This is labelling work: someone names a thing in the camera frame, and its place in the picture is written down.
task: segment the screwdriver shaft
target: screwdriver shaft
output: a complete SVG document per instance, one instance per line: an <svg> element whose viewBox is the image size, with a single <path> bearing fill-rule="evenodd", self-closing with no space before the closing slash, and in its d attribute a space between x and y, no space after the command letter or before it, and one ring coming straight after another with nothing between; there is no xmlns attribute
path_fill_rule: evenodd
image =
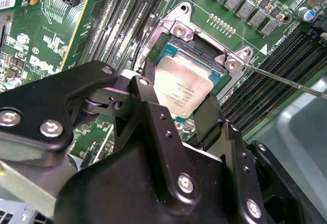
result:
<svg viewBox="0 0 327 224"><path fill-rule="evenodd" d="M291 87L293 87L293 88L296 88L296 89L302 90L302 91L304 91L304 92L306 92L306 93L308 93L308 94L311 94L311 95L314 95L314 96L316 96L316 97L319 97L319 98L322 98L322 99L327 100L327 95L324 94L324 93L321 93L321 92L319 92L319 91L317 91L317 90L314 90L314 89L309 88L309 87L305 87L305 86L303 86L303 85L301 85L301 84L298 84L298 83L296 83L296 82L293 82L293 81L287 80L287 79L285 79L285 78L283 78L283 77L280 77L280 76L277 76L277 75L272 74L272 73L270 73L270 72L267 72L267 71L261 70L261 69L259 69L259 68L256 68L256 67L251 66L251 65L246 64L246 63L243 63L243 66L246 67L246 68L248 68L248 69L250 69L250 70L252 70L252 71L254 71L254 72L260 73L260 74L262 74L262 75L264 75L264 76L267 76L267 77L270 77L270 78L272 78L272 79L274 79L274 80L276 80L276 81L279 81L279 82L282 82L282 83L284 83L284 84L287 84L287 85L289 85L289 86L291 86Z"/></svg>

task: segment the screw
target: screw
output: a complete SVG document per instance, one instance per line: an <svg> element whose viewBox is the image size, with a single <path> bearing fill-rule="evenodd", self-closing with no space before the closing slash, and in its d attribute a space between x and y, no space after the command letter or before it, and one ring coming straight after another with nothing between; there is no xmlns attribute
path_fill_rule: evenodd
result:
<svg viewBox="0 0 327 224"><path fill-rule="evenodd" d="M266 151L266 148L263 144L258 144L258 147L261 149L261 151Z"/></svg>
<svg viewBox="0 0 327 224"><path fill-rule="evenodd" d="M102 71L107 73L107 74L112 74L112 70L110 68L107 68L107 67L103 67Z"/></svg>
<svg viewBox="0 0 327 224"><path fill-rule="evenodd" d="M61 123L55 120L48 120L40 126L40 132L46 137L58 137L63 133Z"/></svg>
<svg viewBox="0 0 327 224"><path fill-rule="evenodd" d="M149 82L145 80L144 78L140 78L139 82L142 83L143 85L149 85Z"/></svg>
<svg viewBox="0 0 327 224"><path fill-rule="evenodd" d="M174 34L175 34L177 37L184 37L185 34L186 34L186 29L185 29L184 27L177 26L177 27L174 29Z"/></svg>
<svg viewBox="0 0 327 224"><path fill-rule="evenodd" d="M12 127L21 121L21 116L13 110L0 111L0 126Z"/></svg>
<svg viewBox="0 0 327 224"><path fill-rule="evenodd" d="M177 182L178 182L179 188L183 192L185 192L185 193L191 193L191 192L193 192L194 185L193 185L192 180L188 176L183 175L183 174L179 175Z"/></svg>
<svg viewBox="0 0 327 224"><path fill-rule="evenodd" d="M228 68L230 70L234 70L235 67L236 67L236 65L234 63L228 65Z"/></svg>
<svg viewBox="0 0 327 224"><path fill-rule="evenodd" d="M246 201L246 207L254 218L259 219L261 217L261 210L253 200Z"/></svg>

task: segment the silver metal plate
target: silver metal plate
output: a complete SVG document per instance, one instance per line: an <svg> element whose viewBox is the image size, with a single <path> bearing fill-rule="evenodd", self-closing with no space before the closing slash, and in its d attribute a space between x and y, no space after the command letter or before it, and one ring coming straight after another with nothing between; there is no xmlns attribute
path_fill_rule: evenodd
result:
<svg viewBox="0 0 327 224"><path fill-rule="evenodd" d="M156 67L154 89L159 103L178 117L188 118L214 85L211 71L182 54L165 56Z"/></svg>

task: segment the barcode sticker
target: barcode sticker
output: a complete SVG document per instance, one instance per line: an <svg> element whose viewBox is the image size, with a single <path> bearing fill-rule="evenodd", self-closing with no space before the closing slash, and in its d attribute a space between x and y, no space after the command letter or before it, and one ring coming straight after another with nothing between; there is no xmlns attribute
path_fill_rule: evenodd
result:
<svg viewBox="0 0 327 224"><path fill-rule="evenodd" d="M0 10L5 8L12 8L15 6L16 0L0 0Z"/></svg>

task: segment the motherboard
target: motherboard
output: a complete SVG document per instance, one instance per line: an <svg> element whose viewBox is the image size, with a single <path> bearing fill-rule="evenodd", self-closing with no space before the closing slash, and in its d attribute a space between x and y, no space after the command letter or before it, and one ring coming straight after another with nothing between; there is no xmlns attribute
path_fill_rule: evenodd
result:
<svg viewBox="0 0 327 224"><path fill-rule="evenodd" d="M92 60L139 73L151 60L159 102L200 147L192 113L208 93L244 135L300 94L238 60L306 85L327 71L326 14L327 0L0 0L0 92ZM83 168L113 147L99 116L70 154Z"/></svg>

